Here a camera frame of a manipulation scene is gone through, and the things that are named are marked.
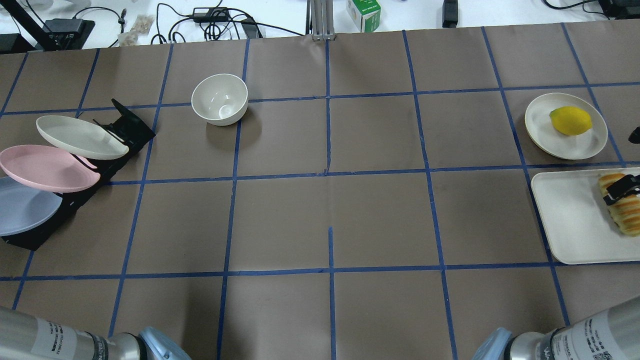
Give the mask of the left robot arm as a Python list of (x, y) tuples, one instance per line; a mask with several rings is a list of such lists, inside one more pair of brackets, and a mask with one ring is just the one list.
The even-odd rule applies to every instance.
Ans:
[(2, 360), (189, 360), (172, 339), (152, 326), (138, 335), (102, 337), (26, 313), (0, 308)]

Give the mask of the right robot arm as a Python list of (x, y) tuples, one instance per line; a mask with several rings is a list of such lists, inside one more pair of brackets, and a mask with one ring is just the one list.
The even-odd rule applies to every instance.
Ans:
[[(598, 180), (612, 219), (627, 235), (639, 234), (639, 176), (610, 173)], [(616, 306), (550, 333), (513, 336), (498, 328), (474, 353), (475, 360), (637, 360), (640, 299)]]

